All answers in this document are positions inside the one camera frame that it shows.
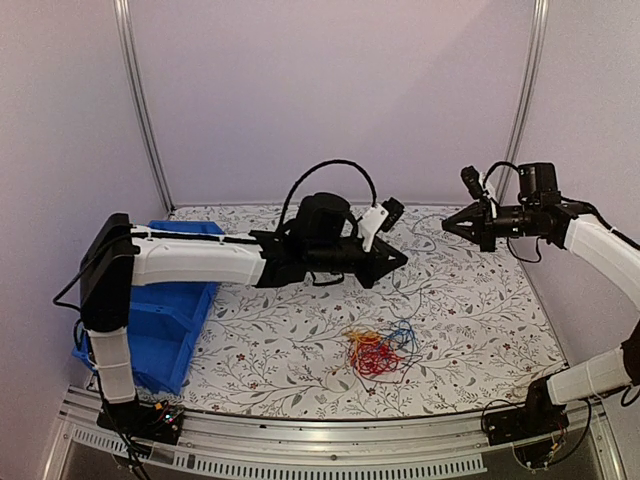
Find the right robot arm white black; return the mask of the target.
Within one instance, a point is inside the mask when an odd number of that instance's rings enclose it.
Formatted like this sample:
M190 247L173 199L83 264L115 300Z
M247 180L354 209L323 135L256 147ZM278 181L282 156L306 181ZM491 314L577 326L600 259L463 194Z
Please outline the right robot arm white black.
M442 221L443 231L495 252L521 242L535 250L523 263L537 300L567 355L566 366L539 374L525 398L499 402L481 427L492 442L557 432L568 406L584 399L639 403L639 245L586 200L565 196L548 162L498 161L489 173L513 173L515 200L501 204L485 173L462 169L472 203Z

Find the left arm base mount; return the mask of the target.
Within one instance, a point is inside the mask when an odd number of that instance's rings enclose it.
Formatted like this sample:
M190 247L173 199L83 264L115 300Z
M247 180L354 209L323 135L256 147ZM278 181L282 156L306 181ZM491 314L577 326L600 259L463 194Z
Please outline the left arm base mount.
M104 401L97 425L123 436L176 445L182 432L184 412L182 405L167 400L141 403L134 399L118 404Z

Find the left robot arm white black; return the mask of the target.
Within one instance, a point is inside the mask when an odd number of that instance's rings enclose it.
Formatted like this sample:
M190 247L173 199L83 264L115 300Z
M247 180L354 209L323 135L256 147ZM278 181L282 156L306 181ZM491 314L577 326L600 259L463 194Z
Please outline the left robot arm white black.
M157 230L135 226L123 213L111 215L74 278L105 413L128 434L149 423L127 339L133 287L212 282L280 288L329 273L352 275L370 289L407 262L378 236L403 212L403 204L390 198L355 217L347 200L320 192L305 197L295 217L275 230L236 237Z

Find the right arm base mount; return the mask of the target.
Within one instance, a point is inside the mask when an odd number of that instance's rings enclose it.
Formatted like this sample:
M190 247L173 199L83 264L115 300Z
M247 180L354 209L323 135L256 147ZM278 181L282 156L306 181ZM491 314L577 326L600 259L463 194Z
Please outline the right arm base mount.
M496 400L483 409L480 426L490 446L509 444L521 466L539 470L547 469L564 446L569 419L563 407L530 412L524 405Z

